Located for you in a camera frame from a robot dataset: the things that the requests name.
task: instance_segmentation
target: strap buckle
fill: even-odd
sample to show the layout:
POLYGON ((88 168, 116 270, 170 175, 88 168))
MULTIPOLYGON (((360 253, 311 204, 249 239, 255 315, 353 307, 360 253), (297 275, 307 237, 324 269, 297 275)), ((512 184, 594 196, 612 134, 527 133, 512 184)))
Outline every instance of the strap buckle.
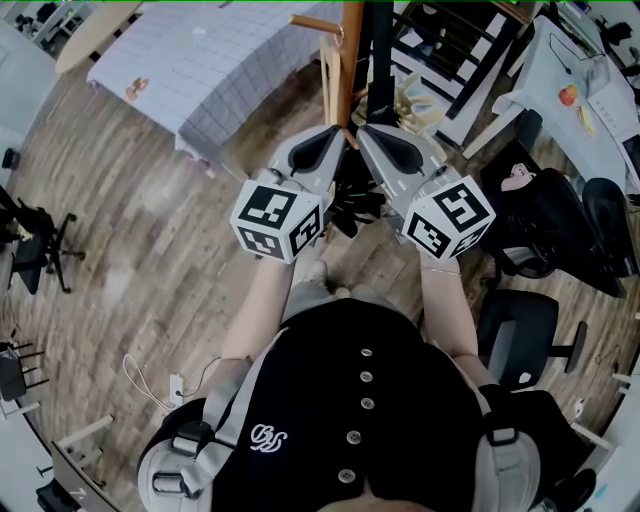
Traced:
POLYGON ((213 437, 211 426, 204 421, 191 421, 176 430, 171 438, 171 450, 195 459, 213 437))
POLYGON ((180 473, 162 471, 154 473, 151 479, 151 488, 156 494, 174 497, 184 496, 190 500, 197 500, 200 496, 200 491, 191 492, 189 490, 180 473))
POLYGON ((490 412, 484 416, 485 433, 491 446, 505 446, 513 444, 518 439, 518 431, 511 422, 504 421, 490 412))

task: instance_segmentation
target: power strip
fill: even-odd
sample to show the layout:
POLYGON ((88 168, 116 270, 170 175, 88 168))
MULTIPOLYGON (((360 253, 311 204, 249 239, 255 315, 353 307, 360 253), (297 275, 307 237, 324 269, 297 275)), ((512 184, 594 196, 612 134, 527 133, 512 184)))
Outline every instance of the power strip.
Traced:
POLYGON ((184 397, 178 393, 184 394, 184 379, 179 373, 172 373, 169 376, 169 401, 180 407, 184 405, 184 397))

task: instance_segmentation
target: white embroidered logo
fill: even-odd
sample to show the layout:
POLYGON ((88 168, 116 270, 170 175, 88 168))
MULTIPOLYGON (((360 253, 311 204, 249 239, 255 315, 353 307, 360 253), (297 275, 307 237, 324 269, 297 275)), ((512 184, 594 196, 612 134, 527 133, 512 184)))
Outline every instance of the white embroidered logo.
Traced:
POLYGON ((252 446, 251 449, 260 450, 262 453, 277 452, 282 446, 282 441, 287 437, 289 436, 286 432, 274 434, 271 425, 258 423, 251 431, 251 442, 256 443, 256 446, 252 446))

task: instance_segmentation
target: checkered tablecloth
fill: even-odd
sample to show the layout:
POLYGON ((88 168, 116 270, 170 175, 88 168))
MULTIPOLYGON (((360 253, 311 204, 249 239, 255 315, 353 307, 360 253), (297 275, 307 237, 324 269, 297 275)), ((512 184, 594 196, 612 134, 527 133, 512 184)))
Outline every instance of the checkered tablecloth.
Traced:
POLYGON ((176 148, 214 162, 258 105, 318 50, 320 32, 291 14, 339 22, 340 2, 148 4, 89 71, 176 135, 176 148), (147 83, 140 90, 140 83, 147 83), (136 89, 135 99, 127 88, 136 89))

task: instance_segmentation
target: round wooden tabletop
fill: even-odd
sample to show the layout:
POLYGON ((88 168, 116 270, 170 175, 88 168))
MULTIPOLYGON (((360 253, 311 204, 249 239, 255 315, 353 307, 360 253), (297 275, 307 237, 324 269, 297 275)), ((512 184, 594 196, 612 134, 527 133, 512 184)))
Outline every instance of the round wooden tabletop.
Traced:
POLYGON ((104 44, 142 2, 105 2, 73 33, 56 61, 56 73, 71 71, 104 44))

